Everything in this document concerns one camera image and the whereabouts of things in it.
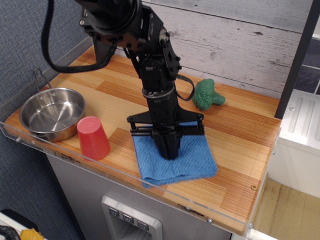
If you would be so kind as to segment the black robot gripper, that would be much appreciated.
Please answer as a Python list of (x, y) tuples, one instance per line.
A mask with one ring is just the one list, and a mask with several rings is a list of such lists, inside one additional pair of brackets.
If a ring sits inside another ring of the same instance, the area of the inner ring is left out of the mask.
[(148, 111), (127, 118), (131, 134), (150, 135), (159, 154), (167, 159), (179, 155), (182, 136), (204, 135), (204, 115), (180, 107), (175, 94), (162, 98), (147, 98)]

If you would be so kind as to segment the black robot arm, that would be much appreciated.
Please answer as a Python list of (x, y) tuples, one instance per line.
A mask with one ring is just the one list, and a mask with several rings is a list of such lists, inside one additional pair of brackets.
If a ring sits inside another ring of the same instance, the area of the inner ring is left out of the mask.
[(139, 0), (81, 0), (81, 25), (93, 38), (98, 60), (120, 47), (142, 82), (148, 111), (127, 121), (134, 136), (150, 136), (160, 155), (177, 158), (181, 138), (203, 135), (201, 113), (180, 107), (175, 81), (181, 69), (170, 34), (155, 12)]

